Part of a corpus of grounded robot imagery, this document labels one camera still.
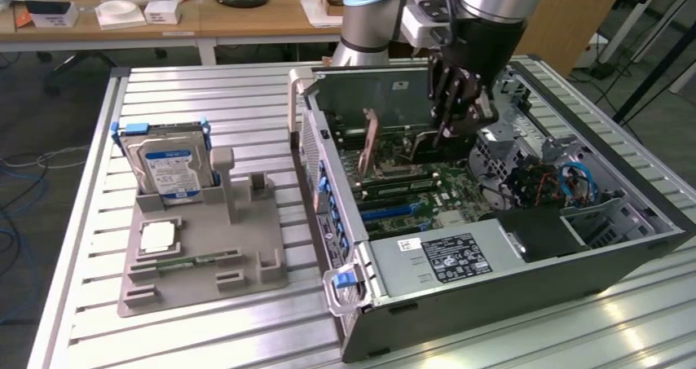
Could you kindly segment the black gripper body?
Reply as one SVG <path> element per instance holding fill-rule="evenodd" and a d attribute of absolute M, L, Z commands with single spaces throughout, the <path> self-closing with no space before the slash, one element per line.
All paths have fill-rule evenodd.
<path fill-rule="evenodd" d="M 467 71 L 491 87 L 524 35 L 527 23 L 497 23 L 485 19 L 457 19 L 439 28 L 439 96 Z"/>

